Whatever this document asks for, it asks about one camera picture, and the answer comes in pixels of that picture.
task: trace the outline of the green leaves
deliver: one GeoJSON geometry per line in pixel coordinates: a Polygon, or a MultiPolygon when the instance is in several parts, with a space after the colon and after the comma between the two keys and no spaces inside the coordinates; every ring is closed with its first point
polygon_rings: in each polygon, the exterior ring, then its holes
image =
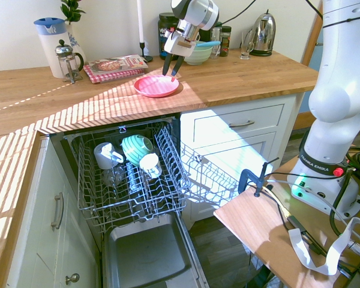
{"type": "Polygon", "coordinates": [[[85,13],[79,8],[80,0],[61,0],[61,11],[66,16],[66,20],[70,24],[71,22],[78,22],[81,18],[81,13],[85,13]]]}

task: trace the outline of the candle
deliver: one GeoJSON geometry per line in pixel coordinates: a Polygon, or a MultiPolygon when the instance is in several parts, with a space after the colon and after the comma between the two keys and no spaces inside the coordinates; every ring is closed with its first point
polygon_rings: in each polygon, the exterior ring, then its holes
{"type": "Polygon", "coordinates": [[[139,18],[139,38],[140,38],[140,43],[144,43],[143,17],[142,17],[142,3],[141,3],[141,0],[137,0],[137,17],[139,18]]]}

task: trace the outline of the white cabinet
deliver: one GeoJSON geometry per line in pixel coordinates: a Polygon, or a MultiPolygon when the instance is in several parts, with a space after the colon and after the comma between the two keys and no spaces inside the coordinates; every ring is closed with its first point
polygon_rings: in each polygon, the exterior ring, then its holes
{"type": "Polygon", "coordinates": [[[182,114],[181,159],[192,182],[182,213],[188,229],[238,195],[243,169],[260,175],[276,157],[267,172],[278,168],[301,99],[293,94],[182,114]]]}
{"type": "Polygon", "coordinates": [[[52,144],[44,140],[7,287],[98,287],[97,263],[98,249],[89,227],[52,144]],[[80,280],[67,286],[65,276],[73,273],[80,280]]]}

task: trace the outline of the dishwasher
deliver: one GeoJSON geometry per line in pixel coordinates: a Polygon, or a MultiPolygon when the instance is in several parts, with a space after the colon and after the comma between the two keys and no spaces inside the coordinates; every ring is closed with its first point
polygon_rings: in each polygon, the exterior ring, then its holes
{"type": "Polygon", "coordinates": [[[101,234],[103,287],[209,287],[181,219],[190,181],[179,157],[178,127],[179,117],[169,116],[62,137],[77,181],[78,209],[101,234]],[[137,134],[154,145],[160,177],[151,179],[125,159],[106,185],[94,148],[110,142],[122,153],[123,138],[137,134]]]}

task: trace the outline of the candle holder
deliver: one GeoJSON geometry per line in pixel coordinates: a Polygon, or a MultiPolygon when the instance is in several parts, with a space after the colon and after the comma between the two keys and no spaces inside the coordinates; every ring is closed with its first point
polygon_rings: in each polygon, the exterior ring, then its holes
{"type": "Polygon", "coordinates": [[[154,58],[152,56],[144,55],[144,48],[145,48],[144,42],[140,43],[140,48],[142,50],[142,57],[145,59],[145,61],[151,62],[154,58]]]}

